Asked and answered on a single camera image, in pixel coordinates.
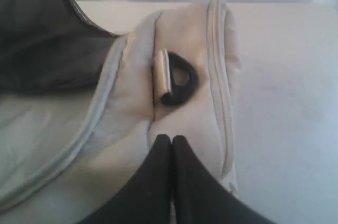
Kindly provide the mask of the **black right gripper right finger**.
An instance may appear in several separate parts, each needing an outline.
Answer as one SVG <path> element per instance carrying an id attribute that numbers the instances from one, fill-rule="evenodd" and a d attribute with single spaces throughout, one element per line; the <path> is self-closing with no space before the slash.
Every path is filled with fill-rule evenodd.
<path id="1" fill-rule="evenodd" d="M 177 223 L 272 223 L 224 189 L 184 136 L 174 137 L 172 160 Z"/>

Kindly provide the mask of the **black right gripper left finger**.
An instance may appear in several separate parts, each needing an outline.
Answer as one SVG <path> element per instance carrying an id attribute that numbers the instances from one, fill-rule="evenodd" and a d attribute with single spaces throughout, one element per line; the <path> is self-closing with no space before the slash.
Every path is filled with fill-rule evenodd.
<path id="1" fill-rule="evenodd" d="M 123 188 L 80 223 L 169 223 L 170 211 L 171 140 L 160 134 Z"/>

